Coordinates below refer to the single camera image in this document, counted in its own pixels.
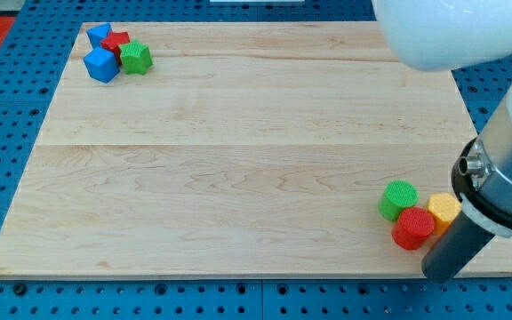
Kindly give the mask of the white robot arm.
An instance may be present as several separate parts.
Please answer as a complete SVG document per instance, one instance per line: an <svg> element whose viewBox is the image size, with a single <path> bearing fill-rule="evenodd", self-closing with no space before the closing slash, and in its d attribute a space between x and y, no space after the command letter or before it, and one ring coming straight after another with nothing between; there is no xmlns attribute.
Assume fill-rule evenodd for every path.
<svg viewBox="0 0 512 320"><path fill-rule="evenodd" d="M391 50L421 71L512 55L512 1L415 0L372 4ZM512 237L512 85L452 168L461 217L480 234Z"/></svg>

